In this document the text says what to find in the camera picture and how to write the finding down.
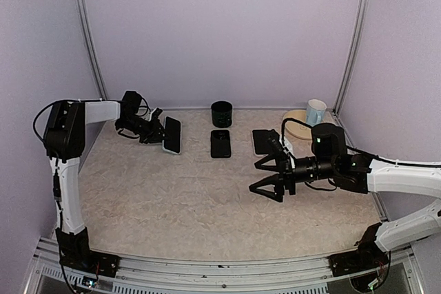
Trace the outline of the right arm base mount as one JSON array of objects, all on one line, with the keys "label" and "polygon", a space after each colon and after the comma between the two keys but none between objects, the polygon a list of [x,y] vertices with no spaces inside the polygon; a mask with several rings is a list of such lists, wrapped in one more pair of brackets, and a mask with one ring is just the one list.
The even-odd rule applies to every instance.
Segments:
[{"label": "right arm base mount", "polygon": [[328,257],[332,275],[340,277],[352,273],[359,273],[389,263],[389,254],[375,253],[372,251],[348,251],[337,253]]}]

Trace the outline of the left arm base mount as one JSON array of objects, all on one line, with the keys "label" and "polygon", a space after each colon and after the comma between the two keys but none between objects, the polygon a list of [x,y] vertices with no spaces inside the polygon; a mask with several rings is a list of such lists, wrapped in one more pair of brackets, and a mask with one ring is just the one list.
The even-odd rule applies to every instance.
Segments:
[{"label": "left arm base mount", "polygon": [[120,257],[114,254],[91,251],[89,259],[82,262],[77,258],[61,254],[60,264],[78,271],[98,276],[115,278],[119,269]]}]

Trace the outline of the black phone case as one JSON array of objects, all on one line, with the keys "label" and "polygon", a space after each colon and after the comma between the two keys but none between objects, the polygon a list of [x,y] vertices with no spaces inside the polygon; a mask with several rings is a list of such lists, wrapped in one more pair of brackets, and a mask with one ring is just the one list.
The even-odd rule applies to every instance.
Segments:
[{"label": "black phone case", "polygon": [[210,156],[212,158],[230,158],[232,155],[230,132],[216,129],[210,135]]}]

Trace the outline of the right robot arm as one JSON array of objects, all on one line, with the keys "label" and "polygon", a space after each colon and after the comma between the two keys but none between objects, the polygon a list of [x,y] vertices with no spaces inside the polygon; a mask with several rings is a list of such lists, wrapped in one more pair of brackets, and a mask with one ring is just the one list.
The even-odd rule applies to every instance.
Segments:
[{"label": "right robot arm", "polygon": [[294,157],[284,135],[269,132],[272,153],[255,167],[271,171],[249,186],[252,193],[282,202],[285,193],[294,195],[296,184],[327,180],[338,189],[353,193],[398,192],[430,196],[427,207],[392,222],[371,225],[353,252],[352,262],[367,269],[380,253],[440,232],[440,164],[401,162],[348,147],[343,128],[321,123],[311,128],[311,157]]}]

